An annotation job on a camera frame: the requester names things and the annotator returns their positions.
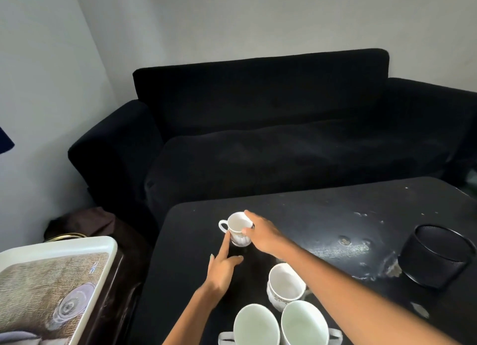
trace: white cup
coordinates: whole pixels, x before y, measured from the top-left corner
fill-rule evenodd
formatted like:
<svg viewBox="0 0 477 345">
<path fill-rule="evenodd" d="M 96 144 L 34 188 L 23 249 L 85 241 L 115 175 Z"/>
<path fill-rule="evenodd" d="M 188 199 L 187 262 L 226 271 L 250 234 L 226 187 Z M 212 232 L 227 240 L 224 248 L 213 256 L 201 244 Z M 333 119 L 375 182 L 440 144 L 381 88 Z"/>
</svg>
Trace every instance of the white cup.
<svg viewBox="0 0 477 345">
<path fill-rule="evenodd" d="M 218 345 L 279 345 L 280 327 L 269 309 L 257 303 L 242 308 L 234 321 L 234 331 L 220 333 Z"/>
<path fill-rule="evenodd" d="M 343 333 L 328 328 L 323 314 L 307 301 L 290 302 L 281 315 L 281 345 L 341 345 Z"/>
<path fill-rule="evenodd" d="M 278 311 L 292 301 L 303 300 L 312 292 L 306 289 L 306 283 L 287 263 L 279 263 L 270 270 L 267 282 L 269 301 Z"/>
<path fill-rule="evenodd" d="M 243 227 L 252 228 L 253 222 L 245 215 L 244 212 L 235 212 L 231 214 L 229 219 L 221 220 L 218 222 L 218 227 L 224 233 L 227 232 L 227 228 L 223 227 L 226 224 L 230 231 L 230 238 L 232 243 L 237 247 L 245 247 L 252 243 L 250 237 L 242 234 Z"/>
</svg>

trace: sofa armrest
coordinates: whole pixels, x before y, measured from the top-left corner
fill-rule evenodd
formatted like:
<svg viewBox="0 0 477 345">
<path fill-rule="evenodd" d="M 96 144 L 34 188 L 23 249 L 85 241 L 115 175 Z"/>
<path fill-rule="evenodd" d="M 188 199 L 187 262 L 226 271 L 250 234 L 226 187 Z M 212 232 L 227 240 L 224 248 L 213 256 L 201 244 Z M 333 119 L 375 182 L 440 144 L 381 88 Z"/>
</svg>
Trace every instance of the sofa armrest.
<svg viewBox="0 0 477 345">
<path fill-rule="evenodd" d="M 462 184 L 477 158 L 477 93 L 389 78 L 372 113 L 386 130 L 438 139 L 449 148 L 442 179 Z"/>
<path fill-rule="evenodd" d="M 145 204 L 144 179 L 163 146 L 148 107 L 133 100 L 84 134 L 68 158 L 94 201 L 155 243 L 158 226 Z"/>
</svg>

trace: black mesh basket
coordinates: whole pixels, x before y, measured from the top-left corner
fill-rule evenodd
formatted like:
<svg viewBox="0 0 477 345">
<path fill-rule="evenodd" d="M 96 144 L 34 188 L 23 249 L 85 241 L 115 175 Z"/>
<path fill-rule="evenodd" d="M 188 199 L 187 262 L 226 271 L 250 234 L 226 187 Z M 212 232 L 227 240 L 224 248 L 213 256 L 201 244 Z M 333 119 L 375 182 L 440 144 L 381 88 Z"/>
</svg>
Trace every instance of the black mesh basket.
<svg viewBox="0 0 477 345">
<path fill-rule="evenodd" d="M 422 224 L 404 244 L 398 263 L 418 284 L 442 289 L 465 269 L 475 254 L 474 244 L 457 232 Z"/>
</svg>

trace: coffee table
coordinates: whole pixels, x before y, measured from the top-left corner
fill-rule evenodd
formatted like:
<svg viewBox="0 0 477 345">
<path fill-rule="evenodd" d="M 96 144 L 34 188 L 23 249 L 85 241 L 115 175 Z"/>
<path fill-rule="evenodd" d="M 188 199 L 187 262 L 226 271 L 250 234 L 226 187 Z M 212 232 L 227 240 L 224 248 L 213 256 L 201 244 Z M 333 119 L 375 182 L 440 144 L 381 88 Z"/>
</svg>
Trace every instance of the coffee table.
<svg viewBox="0 0 477 345">
<path fill-rule="evenodd" d="M 419 224 L 440 224 L 477 243 L 477 202 L 441 180 L 421 177 L 173 207 L 153 253 L 130 344 L 164 341 L 205 280 L 210 254 L 218 252 L 223 239 L 219 220 L 244 209 L 270 219 L 300 246 L 383 296 L 428 316 L 429 323 L 462 344 L 477 343 L 477 262 L 444 292 L 422 288 L 393 267 L 396 254 Z M 249 303 L 267 306 L 280 317 L 266 294 L 268 273 L 277 259 L 253 244 L 231 245 L 230 255 L 238 254 L 245 260 L 236 267 L 229 291 L 212 312 L 202 344 L 216 344 L 220 332 L 231 331 L 235 315 Z M 322 310 L 330 327 L 337 328 L 313 295 L 307 300 Z M 351 344 L 347 338 L 343 343 Z"/>
</svg>

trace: white wall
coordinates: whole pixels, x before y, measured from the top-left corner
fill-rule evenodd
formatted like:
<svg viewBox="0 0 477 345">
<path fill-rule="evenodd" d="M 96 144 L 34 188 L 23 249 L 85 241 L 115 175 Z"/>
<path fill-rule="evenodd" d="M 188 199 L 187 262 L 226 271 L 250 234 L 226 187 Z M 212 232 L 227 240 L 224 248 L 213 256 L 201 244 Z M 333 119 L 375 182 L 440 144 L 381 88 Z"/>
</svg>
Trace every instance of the white wall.
<svg viewBox="0 0 477 345">
<path fill-rule="evenodd" d="M 117 108 L 77 0 L 0 0 L 0 251 L 91 204 L 69 146 Z"/>
<path fill-rule="evenodd" d="M 476 0 L 79 0 L 118 100 L 144 66 L 381 47 L 393 76 L 477 90 Z"/>
</svg>

